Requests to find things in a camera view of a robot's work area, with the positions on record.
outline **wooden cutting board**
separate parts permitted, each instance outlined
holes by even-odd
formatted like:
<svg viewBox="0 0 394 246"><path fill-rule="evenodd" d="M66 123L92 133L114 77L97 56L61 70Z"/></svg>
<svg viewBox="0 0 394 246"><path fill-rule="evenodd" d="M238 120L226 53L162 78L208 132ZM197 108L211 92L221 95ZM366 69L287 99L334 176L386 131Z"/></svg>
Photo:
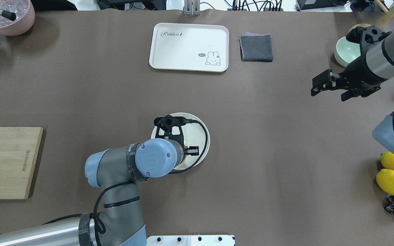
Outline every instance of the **wooden cutting board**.
<svg viewBox="0 0 394 246"><path fill-rule="evenodd" d="M0 127L0 199L27 199L41 127Z"/></svg>

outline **pink bowl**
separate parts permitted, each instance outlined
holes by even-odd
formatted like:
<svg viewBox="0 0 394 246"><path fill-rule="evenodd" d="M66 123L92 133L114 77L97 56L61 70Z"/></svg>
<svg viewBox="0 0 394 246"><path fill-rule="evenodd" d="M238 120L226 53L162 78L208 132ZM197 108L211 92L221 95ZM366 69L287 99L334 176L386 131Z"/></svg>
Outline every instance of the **pink bowl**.
<svg viewBox="0 0 394 246"><path fill-rule="evenodd" d="M0 27L0 34L5 36L16 36L28 31L33 26L35 12L31 1L28 1L26 13L9 25Z"/></svg>

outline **brown table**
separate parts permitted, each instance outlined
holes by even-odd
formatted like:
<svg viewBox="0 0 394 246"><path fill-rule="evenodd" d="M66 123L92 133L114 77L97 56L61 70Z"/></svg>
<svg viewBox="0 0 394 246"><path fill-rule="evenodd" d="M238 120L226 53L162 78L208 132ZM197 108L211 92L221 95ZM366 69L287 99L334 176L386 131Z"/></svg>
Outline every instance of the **brown table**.
<svg viewBox="0 0 394 246"><path fill-rule="evenodd" d="M394 245L394 215L375 183L372 129L394 110L394 78L368 98L310 96L337 40L381 14L97 11L37 13L0 36L0 126L42 126L31 196L0 201L0 232L93 210L86 158L143 142L155 117L189 112L211 133L196 168L140 186L147 235L235 234L238 245ZM223 25L224 73L155 70L159 22ZM394 20L385 30L394 28ZM238 35L272 33L272 63L242 62Z"/></svg>

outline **black handle tip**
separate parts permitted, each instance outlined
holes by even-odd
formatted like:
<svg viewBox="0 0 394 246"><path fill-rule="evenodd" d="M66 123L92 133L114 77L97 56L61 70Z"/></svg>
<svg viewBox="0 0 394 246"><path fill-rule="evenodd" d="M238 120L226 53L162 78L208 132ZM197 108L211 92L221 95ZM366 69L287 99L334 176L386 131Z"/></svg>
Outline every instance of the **black handle tip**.
<svg viewBox="0 0 394 246"><path fill-rule="evenodd" d="M4 18L7 18L7 19L11 20L12 22L14 22L14 20L16 20L16 14L15 13L3 10L1 15Z"/></svg>

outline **gray cloth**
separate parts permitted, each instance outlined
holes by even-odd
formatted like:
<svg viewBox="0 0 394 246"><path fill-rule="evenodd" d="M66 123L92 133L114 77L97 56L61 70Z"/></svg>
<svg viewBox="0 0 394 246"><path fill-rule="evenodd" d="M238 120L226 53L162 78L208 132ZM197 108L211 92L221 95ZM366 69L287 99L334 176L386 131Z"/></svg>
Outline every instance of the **gray cloth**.
<svg viewBox="0 0 394 246"><path fill-rule="evenodd" d="M243 33L239 36L243 61L272 62L272 36L270 34Z"/></svg>

